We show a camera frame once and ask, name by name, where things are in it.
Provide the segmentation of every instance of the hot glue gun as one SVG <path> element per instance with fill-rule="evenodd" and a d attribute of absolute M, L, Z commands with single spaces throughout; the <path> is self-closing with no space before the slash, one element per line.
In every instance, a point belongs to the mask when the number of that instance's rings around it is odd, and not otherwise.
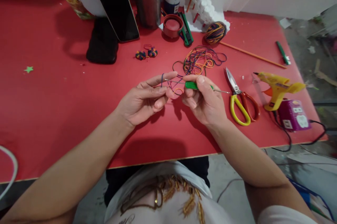
<path fill-rule="evenodd" d="M 288 84 L 290 79 L 281 77 L 272 73 L 254 73 L 263 82 L 266 82 L 270 88 L 264 93 L 271 96 L 271 100 L 268 104 L 264 105 L 264 108 L 268 111 L 275 111 L 280 107 L 285 93 L 297 93 L 305 88 L 305 84 L 296 82 L 294 84 Z"/>

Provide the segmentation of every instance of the person's left hand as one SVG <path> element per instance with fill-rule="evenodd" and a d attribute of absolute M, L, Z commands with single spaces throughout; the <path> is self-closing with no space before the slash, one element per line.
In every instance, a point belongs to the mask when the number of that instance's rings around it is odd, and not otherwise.
<path fill-rule="evenodd" d="M 173 79 L 177 75 L 177 72 L 165 73 L 163 80 Z M 146 121 L 151 115 L 162 110 L 169 98 L 173 98 L 173 93 L 167 91 L 167 87 L 157 86 L 160 83 L 161 75 L 140 82 L 121 99 L 115 112 L 132 126 Z"/>

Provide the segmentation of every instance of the white cable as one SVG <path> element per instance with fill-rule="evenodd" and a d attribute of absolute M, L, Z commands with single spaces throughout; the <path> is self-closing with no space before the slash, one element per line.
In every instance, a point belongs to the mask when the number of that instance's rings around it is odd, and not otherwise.
<path fill-rule="evenodd" d="M 11 160 L 13 162 L 13 175 L 12 175 L 12 179 L 10 180 L 10 182 L 7 185 L 6 189 L 0 195 L 0 200 L 1 200 L 5 196 L 5 194 L 8 192 L 8 190 L 10 189 L 10 187 L 12 186 L 12 184 L 14 183 L 14 180 L 15 180 L 16 175 L 18 173 L 18 162 L 17 162 L 15 156 L 13 155 L 13 153 L 10 152 L 8 149 L 6 149 L 5 147 L 3 147 L 3 146 L 0 145 L 0 150 L 2 150 L 4 153 L 6 153 L 11 158 Z"/>

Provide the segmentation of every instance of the multicolored yarn ball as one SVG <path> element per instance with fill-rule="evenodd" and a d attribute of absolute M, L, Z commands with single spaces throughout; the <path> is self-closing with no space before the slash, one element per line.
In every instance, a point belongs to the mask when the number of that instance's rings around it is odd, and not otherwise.
<path fill-rule="evenodd" d="M 220 42 L 222 38 L 224 38 L 226 33 L 227 33 L 226 25 L 223 22 L 215 22 L 208 27 L 205 34 L 205 40 L 207 43 L 211 45 L 216 44 Z"/>
<path fill-rule="evenodd" d="M 136 52 L 136 59 L 143 60 L 146 59 L 145 51 L 137 51 Z"/>
<path fill-rule="evenodd" d="M 151 49 L 147 51 L 147 55 L 149 57 L 156 57 L 157 54 L 158 54 L 158 51 L 154 47 L 151 47 Z"/>

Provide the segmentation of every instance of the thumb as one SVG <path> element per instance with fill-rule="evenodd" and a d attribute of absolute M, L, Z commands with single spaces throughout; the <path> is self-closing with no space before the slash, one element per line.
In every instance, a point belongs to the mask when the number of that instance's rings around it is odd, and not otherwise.
<path fill-rule="evenodd" d="M 138 89 L 137 95 L 141 99 L 158 98 L 166 93 L 167 87 Z"/>
<path fill-rule="evenodd" d="M 197 86 L 199 91 L 202 93 L 205 101 L 207 103 L 213 103 L 214 99 L 216 98 L 216 95 L 213 89 L 211 88 L 211 85 L 205 81 L 204 76 L 197 77 Z"/>

